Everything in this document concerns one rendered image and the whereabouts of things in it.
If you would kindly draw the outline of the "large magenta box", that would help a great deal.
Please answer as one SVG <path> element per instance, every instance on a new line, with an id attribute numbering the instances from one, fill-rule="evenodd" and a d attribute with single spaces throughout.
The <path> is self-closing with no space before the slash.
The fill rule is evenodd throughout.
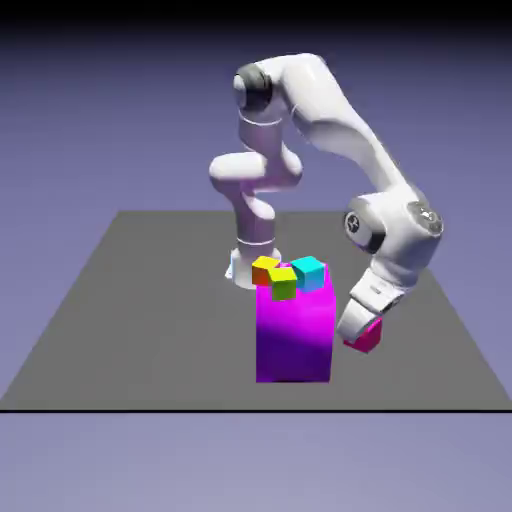
<path id="1" fill-rule="evenodd" d="M 321 289 L 297 287 L 296 298 L 283 301 L 271 291 L 256 288 L 256 381 L 329 382 L 336 296 L 328 266 Z"/>

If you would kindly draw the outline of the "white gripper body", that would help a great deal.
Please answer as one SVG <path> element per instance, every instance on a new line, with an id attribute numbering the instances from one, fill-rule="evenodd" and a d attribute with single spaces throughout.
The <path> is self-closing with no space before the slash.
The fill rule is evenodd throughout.
<path id="1" fill-rule="evenodd" d="M 350 298 L 338 320 L 336 332 L 344 341 L 356 341 L 382 315 L 383 309 L 371 308 Z"/>

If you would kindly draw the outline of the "small cyan cube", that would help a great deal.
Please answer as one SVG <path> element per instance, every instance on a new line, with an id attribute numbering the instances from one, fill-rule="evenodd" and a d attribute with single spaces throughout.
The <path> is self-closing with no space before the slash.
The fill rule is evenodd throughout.
<path id="1" fill-rule="evenodd" d="M 321 289 L 325 282 L 325 264 L 314 256 L 305 256 L 290 262 L 297 276 L 297 287 L 303 293 Z"/>

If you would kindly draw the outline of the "small orange cube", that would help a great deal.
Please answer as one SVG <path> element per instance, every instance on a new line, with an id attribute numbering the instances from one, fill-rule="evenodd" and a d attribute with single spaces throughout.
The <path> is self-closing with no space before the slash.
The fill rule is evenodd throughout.
<path id="1" fill-rule="evenodd" d="M 279 264 L 279 259 L 259 256 L 251 265 L 252 284 L 255 286 L 269 286 L 271 283 L 269 272 L 272 269 L 278 268 Z"/>

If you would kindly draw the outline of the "small yellow-green cube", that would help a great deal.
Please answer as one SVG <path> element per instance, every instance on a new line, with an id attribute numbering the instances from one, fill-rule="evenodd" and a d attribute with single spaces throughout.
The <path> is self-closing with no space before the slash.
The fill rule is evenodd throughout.
<path id="1" fill-rule="evenodd" d="M 272 268 L 268 274 L 273 301 L 296 298 L 297 276 L 291 266 Z"/>

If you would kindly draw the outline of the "small pink cube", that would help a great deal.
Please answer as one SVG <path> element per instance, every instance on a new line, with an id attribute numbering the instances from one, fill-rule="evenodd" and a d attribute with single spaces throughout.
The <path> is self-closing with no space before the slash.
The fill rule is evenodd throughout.
<path id="1" fill-rule="evenodd" d="M 355 341 L 344 340 L 343 343 L 354 350 L 368 354 L 380 343 L 381 337 L 382 319 L 377 318 Z"/>

